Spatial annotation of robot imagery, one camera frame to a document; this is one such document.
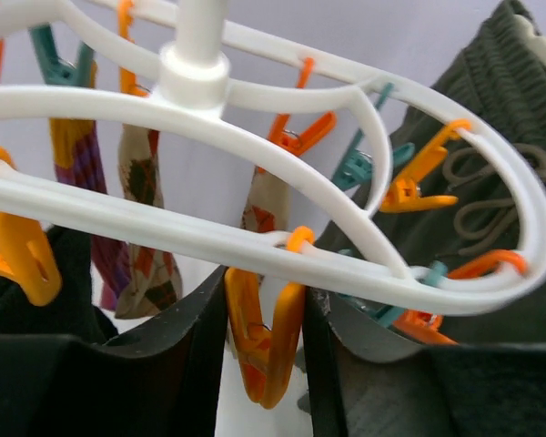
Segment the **beige argyle sock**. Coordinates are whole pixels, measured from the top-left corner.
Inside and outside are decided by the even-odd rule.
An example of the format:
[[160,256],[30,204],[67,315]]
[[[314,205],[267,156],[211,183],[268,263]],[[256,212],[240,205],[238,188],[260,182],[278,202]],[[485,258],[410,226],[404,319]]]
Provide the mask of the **beige argyle sock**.
[[286,230],[289,211],[288,184],[267,171],[256,168],[240,227],[258,233]]
[[124,198],[134,208],[136,235],[127,240],[127,283],[119,294],[116,316],[137,319],[154,316],[183,295],[177,262],[169,251],[148,247],[143,235],[157,223],[152,209],[164,207],[157,155],[159,133],[124,124],[118,148],[118,173]]

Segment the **orange clothes peg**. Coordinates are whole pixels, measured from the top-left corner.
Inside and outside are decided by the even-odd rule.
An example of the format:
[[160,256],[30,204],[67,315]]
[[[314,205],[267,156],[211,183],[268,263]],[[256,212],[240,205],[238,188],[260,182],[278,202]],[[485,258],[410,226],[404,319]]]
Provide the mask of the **orange clothes peg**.
[[249,399],[275,408],[285,395],[304,320],[306,287],[290,282],[278,295],[272,327],[262,318],[258,275],[237,268],[224,277],[227,311]]

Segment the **white round clip hanger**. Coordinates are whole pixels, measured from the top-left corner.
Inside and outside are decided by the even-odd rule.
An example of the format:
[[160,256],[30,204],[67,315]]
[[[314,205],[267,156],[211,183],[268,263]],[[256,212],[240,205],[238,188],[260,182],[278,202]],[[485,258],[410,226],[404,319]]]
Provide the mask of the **white round clip hanger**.
[[[251,161],[281,178],[328,213],[361,252],[360,259],[307,248],[283,249],[284,234],[256,234],[203,219],[152,209],[157,223],[143,235],[148,247],[231,265],[312,287],[435,314],[477,314],[476,303],[445,297],[419,282],[414,267],[372,221],[392,172],[391,144],[367,98],[369,81],[340,81],[331,89],[264,86],[232,79],[222,45],[294,65],[309,46],[228,22],[221,1],[171,5],[144,1],[136,15],[173,26],[176,39],[159,53],[134,45],[69,1],[0,4],[0,39],[37,25],[66,23],[101,55],[155,82],[149,98],[71,86],[0,86],[0,119],[67,117],[109,120],[166,131]],[[359,207],[327,178],[266,139],[225,122],[226,106],[265,112],[315,113],[345,107],[365,132],[375,170],[368,203]],[[128,240],[139,228],[129,201],[33,178],[0,163],[0,210]]]

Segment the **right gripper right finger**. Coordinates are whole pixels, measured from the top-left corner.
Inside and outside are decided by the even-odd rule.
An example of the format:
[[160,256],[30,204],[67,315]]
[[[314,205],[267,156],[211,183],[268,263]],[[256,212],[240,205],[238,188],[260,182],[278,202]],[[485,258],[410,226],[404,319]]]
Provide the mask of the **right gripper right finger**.
[[546,436],[546,344],[427,347],[366,361],[306,293],[303,337],[316,436]]

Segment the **black sock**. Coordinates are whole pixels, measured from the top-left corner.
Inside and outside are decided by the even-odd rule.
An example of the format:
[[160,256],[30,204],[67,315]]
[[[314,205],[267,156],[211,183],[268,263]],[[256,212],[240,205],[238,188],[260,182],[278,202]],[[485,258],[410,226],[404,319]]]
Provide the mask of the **black sock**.
[[20,286],[0,277],[0,334],[70,334],[104,344],[118,330],[92,302],[91,240],[83,232],[52,227],[47,237],[63,285],[50,304],[31,304]]

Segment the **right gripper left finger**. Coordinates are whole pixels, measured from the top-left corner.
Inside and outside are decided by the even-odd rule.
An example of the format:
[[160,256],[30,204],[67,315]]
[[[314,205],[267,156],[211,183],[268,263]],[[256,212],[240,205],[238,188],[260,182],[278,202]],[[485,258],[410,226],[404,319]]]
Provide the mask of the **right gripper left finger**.
[[0,335],[0,436],[211,436],[228,312],[224,269],[106,344]]

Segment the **purple orange argyle sock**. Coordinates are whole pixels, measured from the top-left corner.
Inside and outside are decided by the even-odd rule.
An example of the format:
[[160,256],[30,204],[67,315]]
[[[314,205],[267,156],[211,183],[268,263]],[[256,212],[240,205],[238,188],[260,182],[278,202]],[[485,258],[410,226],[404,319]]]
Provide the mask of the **purple orange argyle sock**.
[[[51,118],[49,127],[57,180],[106,194],[96,121]],[[119,294],[130,281],[125,248],[122,241],[91,237],[91,258],[103,280],[100,306],[106,310],[116,308]]]

